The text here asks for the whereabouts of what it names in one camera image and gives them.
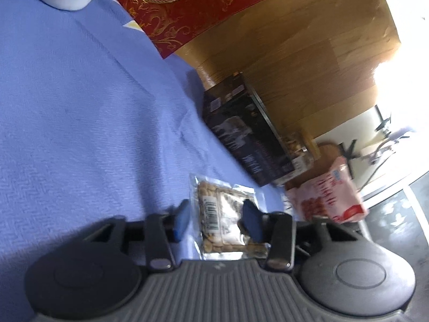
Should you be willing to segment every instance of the wooden floor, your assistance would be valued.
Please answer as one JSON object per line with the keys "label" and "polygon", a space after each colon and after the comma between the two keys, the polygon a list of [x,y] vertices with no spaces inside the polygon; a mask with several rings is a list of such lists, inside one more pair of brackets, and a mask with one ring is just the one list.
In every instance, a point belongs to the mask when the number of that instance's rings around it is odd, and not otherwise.
{"label": "wooden floor", "polygon": [[374,69],[399,45],[385,0],[264,0],[176,54],[206,88],[243,71],[280,134],[316,137],[375,104]]}

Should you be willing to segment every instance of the food package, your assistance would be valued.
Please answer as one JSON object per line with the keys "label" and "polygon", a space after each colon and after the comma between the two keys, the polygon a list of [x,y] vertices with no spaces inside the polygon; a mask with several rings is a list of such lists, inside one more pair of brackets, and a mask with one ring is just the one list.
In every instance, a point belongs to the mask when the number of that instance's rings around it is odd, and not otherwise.
{"label": "food package", "polygon": [[197,246],[203,259],[267,257],[267,245],[253,243],[239,226],[244,201],[258,206],[254,189],[194,175],[191,189]]}
{"label": "food package", "polygon": [[284,185],[289,180],[312,168],[314,157],[304,141],[303,136],[297,132],[282,137],[282,142],[292,158],[294,170],[281,178],[274,180],[274,183],[277,186]]}
{"label": "food package", "polygon": [[287,195],[304,220],[321,215],[344,223],[362,220],[368,214],[342,156],[334,161],[329,172],[290,189]]}

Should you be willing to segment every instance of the blue fabric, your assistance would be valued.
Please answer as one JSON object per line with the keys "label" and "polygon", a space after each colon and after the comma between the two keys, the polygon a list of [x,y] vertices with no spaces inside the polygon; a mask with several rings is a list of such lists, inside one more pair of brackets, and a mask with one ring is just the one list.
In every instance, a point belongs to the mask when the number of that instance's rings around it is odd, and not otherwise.
{"label": "blue fabric", "polygon": [[[177,206],[189,173],[256,187],[201,121],[195,70],[123,27],[113,0],[0,0],[0,21],[1,322],[32,316],[26,268],[83,227]],[[191,238],[175,252],[194,256]]]}

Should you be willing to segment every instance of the gold pattern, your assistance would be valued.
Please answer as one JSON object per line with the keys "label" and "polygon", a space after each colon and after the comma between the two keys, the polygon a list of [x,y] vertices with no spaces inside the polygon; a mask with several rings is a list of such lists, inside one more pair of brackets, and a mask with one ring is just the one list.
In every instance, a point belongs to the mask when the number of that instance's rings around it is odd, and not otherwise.
{"label": "gold pattern", "polygon": [[[219,3],[221,1],[222,11],[226,12],[228,7],[232,4],[233,0],[209,0],[210,5]],[[134,20],[142,27],[143,29],[147,26],[152,26],[153,31],[148,33],[147,36],[152,39],[152,42],[155,44],[158,50],[162,48],[162,45],[166,45],[169,50],[176,50],[180,48],[183,43],[179,40],[176,40],[177,35],[180,33],[182,35],[191,34],[192,37],[199,35],[201,32],[212,27],[217,22],[217,15],[212,9],[204,11],[204,22],[201,25],[193,25],[191,28],[188,25],[183,25],[176,29],[174,26],[181,17],[172,18],[170,17],[171,10],[170,4],[154,4],[148,3],[147,0],[125,0],[123,2],[124,8],[132,16]],[[139,18],[139,11],[144,10],[146,15],[150,15],[149,20],[143,20]],[[157,36],[163,35],[162,39],[156,40]]]}

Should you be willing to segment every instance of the barcode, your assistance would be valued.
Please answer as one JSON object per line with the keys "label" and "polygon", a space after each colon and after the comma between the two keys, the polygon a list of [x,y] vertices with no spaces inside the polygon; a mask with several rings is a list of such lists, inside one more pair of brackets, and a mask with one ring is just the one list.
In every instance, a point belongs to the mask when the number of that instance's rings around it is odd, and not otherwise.
{"label": "barcode", "polygon": [[222,104],[222,102],[221,102],[220,98],[213,100],[210,103],[210,112],[213,112],[213,111],[217,110],[218,108],[220,108],[221,104]]}
{"label": "barcode", "polygon": [[217,221],[216,202],[205,200],[204,214],[205,214],[205,229],[219,230],[219,222]]}

